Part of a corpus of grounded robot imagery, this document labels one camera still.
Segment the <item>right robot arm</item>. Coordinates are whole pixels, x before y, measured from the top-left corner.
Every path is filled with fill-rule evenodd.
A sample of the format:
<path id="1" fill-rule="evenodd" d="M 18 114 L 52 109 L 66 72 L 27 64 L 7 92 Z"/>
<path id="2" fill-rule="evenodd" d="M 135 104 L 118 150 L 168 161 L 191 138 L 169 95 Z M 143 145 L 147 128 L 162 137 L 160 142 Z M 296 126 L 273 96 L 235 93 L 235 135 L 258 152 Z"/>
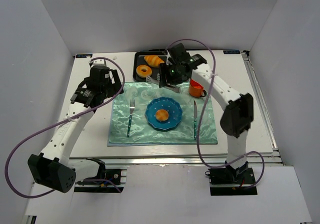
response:
<path id="1" fill-rule="evenodd" d="M 246 142 L 254 120 L 253 97 L 229 86 L 216 75 L 214 66 L 200 54 L 190 55 L 184 45 L 168 47 L 164 52 L 166 63 L 159 66 L 159 86 L 181 84 L 193 80 L 213 97 L 223 110 L 220 126 L 227 136 L 226 169 L 237 178 L 248 169 Z"/>

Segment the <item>metal tongs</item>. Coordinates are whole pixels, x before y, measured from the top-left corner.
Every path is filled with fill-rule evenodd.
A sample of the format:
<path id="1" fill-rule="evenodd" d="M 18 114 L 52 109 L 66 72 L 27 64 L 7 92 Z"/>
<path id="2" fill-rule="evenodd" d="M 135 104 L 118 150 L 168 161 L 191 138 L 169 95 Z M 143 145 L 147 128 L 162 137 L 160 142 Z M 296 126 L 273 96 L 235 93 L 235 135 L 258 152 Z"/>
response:
<path id="1" fill-rule="evenodd" d="M 178 87 L 178 86 L 175 86 L 175 85 L 165 84 L 164 86 L 160 86 L 160 81 L 159 81 L 159 80 L 155 80 L 155 79 L 153 79 L 153 78 L 150 77 L 150 76 L 147 76 L 147 77 L 146 77 L 146 82 L 155 84 L 155 85 L 157 85 L 159 88 L 166 88 L 166 89 L 171 90 L 171 91 L 173 91 L 173 92 L 175 92 L 175 93 L 180 93 L 180 92 L 181 92 L 181 88 Z"/>

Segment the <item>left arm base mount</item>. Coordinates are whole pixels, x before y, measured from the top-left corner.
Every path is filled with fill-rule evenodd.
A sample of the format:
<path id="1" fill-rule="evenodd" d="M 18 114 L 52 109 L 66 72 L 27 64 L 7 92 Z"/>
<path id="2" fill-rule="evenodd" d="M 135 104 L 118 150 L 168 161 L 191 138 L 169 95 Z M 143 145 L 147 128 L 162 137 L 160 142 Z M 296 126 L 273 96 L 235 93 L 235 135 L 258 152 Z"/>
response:
<path id="1" fill-rule="evenodd" d="M 70 160 L 69 166 L 76 172 L 76 193 L 121 193 L 124 190 L 126 167 L 110 166 L 96 158 Z"/>

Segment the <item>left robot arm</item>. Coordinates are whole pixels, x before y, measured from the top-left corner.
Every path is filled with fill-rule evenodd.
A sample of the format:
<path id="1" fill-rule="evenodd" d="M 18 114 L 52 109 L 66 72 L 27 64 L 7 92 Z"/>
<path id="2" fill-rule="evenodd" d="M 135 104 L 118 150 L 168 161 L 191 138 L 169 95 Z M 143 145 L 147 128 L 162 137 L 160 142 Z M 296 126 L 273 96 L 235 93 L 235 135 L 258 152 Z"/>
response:
<path id="1" fill-rule="evenodd" d="M 94 115 L 95 107 L 117 93 L 122 93 L 122 83 L 115 69 L 102 65 L 90 68 L 86 77 L 70 99 L 65 123 L 58 126 L 50 142 L 40 154 L 32 154 L 28 167 L 37 184 L 67 193 L 79 181 L 91 182 L 106 176 L 105 163 L 88 158 L 71 162 L 70 155 L 87 122 Z"/>

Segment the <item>glazed donut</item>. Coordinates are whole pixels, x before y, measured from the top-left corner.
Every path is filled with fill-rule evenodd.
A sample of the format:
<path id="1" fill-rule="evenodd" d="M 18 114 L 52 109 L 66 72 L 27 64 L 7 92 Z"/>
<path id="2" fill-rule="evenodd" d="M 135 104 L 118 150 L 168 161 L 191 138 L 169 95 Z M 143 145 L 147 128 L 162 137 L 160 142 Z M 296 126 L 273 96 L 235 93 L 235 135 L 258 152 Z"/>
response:
<path id="1" fill-rule="evenodd" d="M 147 65 L 139 65 L 136 68 L 136 74 L 138 77 L 146 79 L 147 76 L 152 76 L 152 69 Z"/>

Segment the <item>round bread roll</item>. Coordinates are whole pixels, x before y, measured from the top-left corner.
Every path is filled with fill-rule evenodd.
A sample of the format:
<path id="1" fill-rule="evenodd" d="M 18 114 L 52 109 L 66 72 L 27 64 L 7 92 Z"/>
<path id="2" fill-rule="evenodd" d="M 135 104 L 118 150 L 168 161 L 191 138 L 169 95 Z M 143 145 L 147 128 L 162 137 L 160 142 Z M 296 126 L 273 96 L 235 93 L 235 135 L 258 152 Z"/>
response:
<path id="1" fill-rule="evenodd" d="M 169 119 L 169 113 L 164 109 L 159 109 L 155 113 L 155 118 L 159 122 L 165 122 Z"/>

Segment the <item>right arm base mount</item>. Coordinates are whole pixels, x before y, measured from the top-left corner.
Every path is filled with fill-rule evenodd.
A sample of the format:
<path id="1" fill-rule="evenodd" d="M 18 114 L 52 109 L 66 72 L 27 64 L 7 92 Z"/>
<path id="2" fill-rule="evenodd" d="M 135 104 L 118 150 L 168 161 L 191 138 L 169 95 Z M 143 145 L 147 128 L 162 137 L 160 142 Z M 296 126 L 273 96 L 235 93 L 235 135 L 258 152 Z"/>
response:
<path id="1" fill-rule="evenodd" d="M 258 194 L 256 187 L 249 188 L 256 182 L 252 168 L 248 168 L 235 181 L 226 168 L 208 169 L 205 175 L 209 178 L 211 196 L 256 196 Z"/>

